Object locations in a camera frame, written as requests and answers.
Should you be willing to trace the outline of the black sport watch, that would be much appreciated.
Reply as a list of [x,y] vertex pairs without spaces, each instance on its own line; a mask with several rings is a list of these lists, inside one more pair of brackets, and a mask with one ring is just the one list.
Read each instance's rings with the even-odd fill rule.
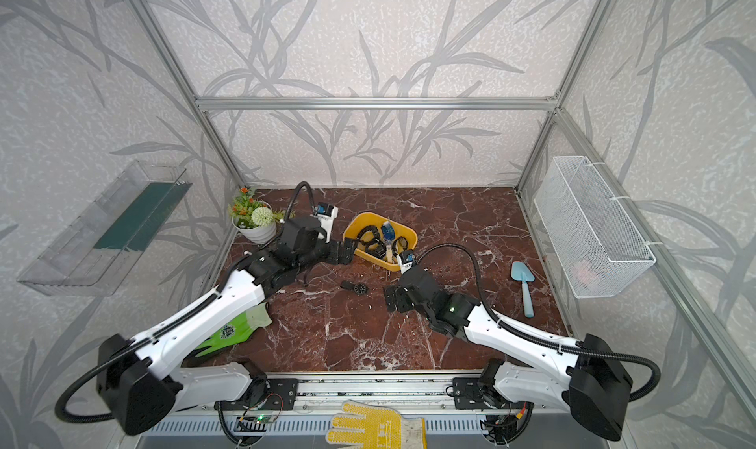
[[372,242],[366,246],[365,251],[379,260],[384,260],[387,256],[387,248],[383,242]]

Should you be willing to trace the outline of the black analog watch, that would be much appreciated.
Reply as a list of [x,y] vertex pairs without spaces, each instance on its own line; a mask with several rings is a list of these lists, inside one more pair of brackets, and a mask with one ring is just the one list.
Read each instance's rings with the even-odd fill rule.
[[345,280],[342,281],[341,288],[346,291],[353,292],[357,296],[366,296],[369,294],[369,287],[364,283]]

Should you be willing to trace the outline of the blue transparent watch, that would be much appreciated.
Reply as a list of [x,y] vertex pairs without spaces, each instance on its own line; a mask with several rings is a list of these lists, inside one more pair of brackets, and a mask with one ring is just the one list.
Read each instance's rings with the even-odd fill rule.
[[391,246],[391,244],[393,244],[394,240],[396,239],[396,232],[390,221],[385,221],[381,225],[381,234],[384,242],[386,242],[386,244],[389,244],[389,246]]

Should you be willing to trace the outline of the black chunky digital watch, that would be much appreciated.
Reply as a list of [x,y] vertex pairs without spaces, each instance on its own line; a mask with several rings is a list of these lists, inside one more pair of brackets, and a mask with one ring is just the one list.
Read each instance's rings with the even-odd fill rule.
[[359,247],[362,250],[365,250],[368,244],[371,244],[372,242],[383,242],[383,240],[381,238],[380,230],[376,226],[369,225],[364,227],[358,233],[358,242]]

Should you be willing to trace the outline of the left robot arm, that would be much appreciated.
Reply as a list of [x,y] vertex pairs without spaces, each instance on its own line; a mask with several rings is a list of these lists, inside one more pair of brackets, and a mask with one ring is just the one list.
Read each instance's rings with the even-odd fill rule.
[[104,371],[96,391],[128,435],[141,434],[167,415],[216,401],[237,401],[252,386],[252,364],[184,368],[204,341],[248,309],[318,263],[348,265],[358,244],[334,240],[323,217],[287,220],[281,236],[228,268],[218,286],[171,318],[126,340],[114,335],[100,346]]

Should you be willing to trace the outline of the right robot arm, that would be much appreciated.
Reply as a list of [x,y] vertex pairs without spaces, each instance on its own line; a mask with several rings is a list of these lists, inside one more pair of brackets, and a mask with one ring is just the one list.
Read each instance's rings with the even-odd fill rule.
[[446,291],[419,266],[384,295],[391,311],[415,311],[435,332],[506,354],[509,362],[484,376],[494,395],[567,411],[591,433],[621,439],[633,380],[602,339],[577,341],[490,312],[480,299]]

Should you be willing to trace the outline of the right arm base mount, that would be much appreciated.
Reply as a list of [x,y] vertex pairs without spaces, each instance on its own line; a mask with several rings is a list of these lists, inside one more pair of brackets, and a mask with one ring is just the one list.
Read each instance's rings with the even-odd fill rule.
[[513,402],[502,397],[491,386],[486,386],[473,377],[452,379],[452,392],[456,410],[504,410],[529,411],[529,402]]

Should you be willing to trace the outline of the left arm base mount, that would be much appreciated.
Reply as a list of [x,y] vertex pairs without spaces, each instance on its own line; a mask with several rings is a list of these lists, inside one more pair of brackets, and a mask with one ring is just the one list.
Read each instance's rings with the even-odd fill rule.
[[295,405],[299,380],[296,378],[255,379],[239,400],[222,401],[215,408],[224,411],[291,411]]

